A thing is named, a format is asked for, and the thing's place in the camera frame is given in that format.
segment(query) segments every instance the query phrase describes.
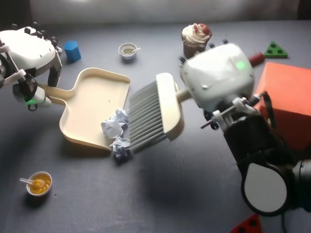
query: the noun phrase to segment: robotic hand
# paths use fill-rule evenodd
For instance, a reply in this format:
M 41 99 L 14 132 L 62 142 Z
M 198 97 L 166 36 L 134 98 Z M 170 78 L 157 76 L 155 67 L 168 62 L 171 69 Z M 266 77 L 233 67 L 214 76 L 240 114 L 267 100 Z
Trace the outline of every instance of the robotic hand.
M 242 196 L 256 213 L 276 216 L 298 207 L 311 212 L 311 160 L 297 161 L 277 133 L 268 93 L 252 96 L 252 65 L 242 50 L 225 44 L 183 61 L 181 79 L 204 110 L 212 129 L 221 128 L 242 175 Z M 253 108 L 263 98 L 269 115 Z
M 33 27 L 0 32 L 0 89 L 15 81 L 13 94 L 16 99 L 28 105 L 30 111 L 37 107 L 48 107 L 51 100 L 38 86 L 35 77 L 50 70 L 48 85 L 56 87 L 61 74 L 62 63 L 55 37 L 48 40 L 46 31 L 39 31 L 39 25 Z

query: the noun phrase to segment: red triangle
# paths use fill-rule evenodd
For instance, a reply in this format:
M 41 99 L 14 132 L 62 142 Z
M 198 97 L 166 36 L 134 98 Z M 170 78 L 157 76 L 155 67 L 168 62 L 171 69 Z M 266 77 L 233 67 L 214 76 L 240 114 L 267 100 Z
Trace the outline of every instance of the red triangle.
M 231 230 L 231 233 L 261 233 L 258 215 L 253 215 Z

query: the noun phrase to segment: beige dustpan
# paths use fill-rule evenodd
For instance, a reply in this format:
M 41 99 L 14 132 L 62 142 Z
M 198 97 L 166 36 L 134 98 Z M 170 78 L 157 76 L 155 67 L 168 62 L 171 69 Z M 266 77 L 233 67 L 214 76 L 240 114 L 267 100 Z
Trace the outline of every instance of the beige dustpan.
M 130 80 L 124 75 L 87 68 L 78 75 L 71 90 L 39 84 L 53 103 L 65 105 L 59 128 L 71 142 L 111 150 L 114 139 L 102 131 L 102 121 L 123 108 Z

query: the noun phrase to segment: table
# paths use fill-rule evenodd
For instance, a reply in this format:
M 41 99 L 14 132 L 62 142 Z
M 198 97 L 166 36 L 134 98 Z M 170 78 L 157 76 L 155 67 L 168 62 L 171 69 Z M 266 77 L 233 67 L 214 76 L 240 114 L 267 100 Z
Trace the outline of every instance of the table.
M 179 87 L 181 30 L 172 25 L 49 26 L 63 48 L 76 40 L 82 59 L 63 61 L 59 87 L 71 89 L 79 72 L 98 67 L 128 76 L 128 96 L 168 72 Z M 311 68 L 310 21 L 259 21 L 209 24 L 211 42 L 223 39 L 246 53 L 265 52 L 272 40 L 289 54 L 269 61 Z M 132 64 L 121 62 L 125 42 L 142 49 Z M 264 64 L 255 68 L 256 85 Z M 48 74 L 37 80 L 47 82 Z M 220 130 L 200 130 L 206 121 L 194 101 L 183 103 L 185 128 L 116 166 L 102 150 L 67 141 L 59 129 L 63 106 L 29 112 L 10 86 L 0 91 L 0 232 L 4 233 L 228 233 L 252 215 L 244 203 L 241 175 Z M 52 192 L 41 204 L 26 195 L 20 177 L 37 171 L 52 175 Z M 280 217 L 260 217 L 263 232 L 281 232 Z M 286 214 L 288 232 L 309 233 L 311 215 Z

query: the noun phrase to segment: blue hexagonal prism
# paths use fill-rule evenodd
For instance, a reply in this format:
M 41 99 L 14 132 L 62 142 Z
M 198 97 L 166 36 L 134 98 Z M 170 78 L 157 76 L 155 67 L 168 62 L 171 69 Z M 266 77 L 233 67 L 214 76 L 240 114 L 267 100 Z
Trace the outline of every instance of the blue hexagonal prism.
M 64 49 L 67 55 L 68 62 L 73 63 L 81 59 L 81 54 L 76 41 L 68 41 L 65 44 Z

